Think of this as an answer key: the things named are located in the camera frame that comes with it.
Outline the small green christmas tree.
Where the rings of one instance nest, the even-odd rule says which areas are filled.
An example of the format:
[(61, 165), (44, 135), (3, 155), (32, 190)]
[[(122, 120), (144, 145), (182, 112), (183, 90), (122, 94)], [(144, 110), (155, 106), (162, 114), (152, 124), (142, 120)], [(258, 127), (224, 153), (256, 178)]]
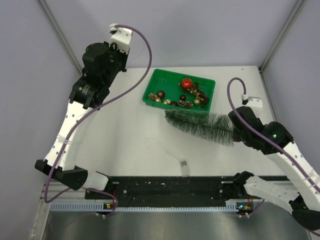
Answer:
[(227, 147), (234, 145), (234, 125), (226, 114), (167, 109), (164, 117), (171, 126), (184, 133)]

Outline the brown ribbon bow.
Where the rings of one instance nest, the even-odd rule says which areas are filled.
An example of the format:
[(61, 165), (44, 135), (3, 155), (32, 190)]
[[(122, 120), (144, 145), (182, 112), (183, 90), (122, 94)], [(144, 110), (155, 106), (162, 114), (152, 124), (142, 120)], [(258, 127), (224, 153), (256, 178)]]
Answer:
[(210, 100), (209, 97), (206, 96), (205, 92), (199, 88), (198, 82), (194, 82), (187, 90), (191, 94), (195, 95), (196, 99), (200, 100), (200, 105), (202, 108), (204, 108)]

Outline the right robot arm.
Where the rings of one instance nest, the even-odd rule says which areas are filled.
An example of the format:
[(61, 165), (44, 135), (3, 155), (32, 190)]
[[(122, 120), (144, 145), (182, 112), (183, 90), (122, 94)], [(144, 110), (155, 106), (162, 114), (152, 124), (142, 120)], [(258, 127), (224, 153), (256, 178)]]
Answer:
[(301, 154), (293, 136), (279, 122), (262, 124), (248, 106), (228, 114), (237, 138), (245, 146), (261, 151), (286, 175), (295, 189), (280, 187), (244, 171), (234, 178), (233, 192), (265, 199), (289, 212), (309, 231), (320, 229), (320, 176)]

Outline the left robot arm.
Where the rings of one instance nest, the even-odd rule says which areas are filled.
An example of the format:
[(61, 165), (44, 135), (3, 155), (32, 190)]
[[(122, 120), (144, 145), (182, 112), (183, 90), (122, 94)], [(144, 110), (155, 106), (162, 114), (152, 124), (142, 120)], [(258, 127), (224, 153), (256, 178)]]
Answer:
[(126, 72), (130, 45), (114, 40), (86, 47), (81, 77), (72, 86), (67, 112), (50, 152), (35, 163), (35, 169), (71, 188), (79, 190), (89, 180), (89, 172), (76, 166), (76, 156), (89, 123), (91, 110), (101, 105), (119, 72)]

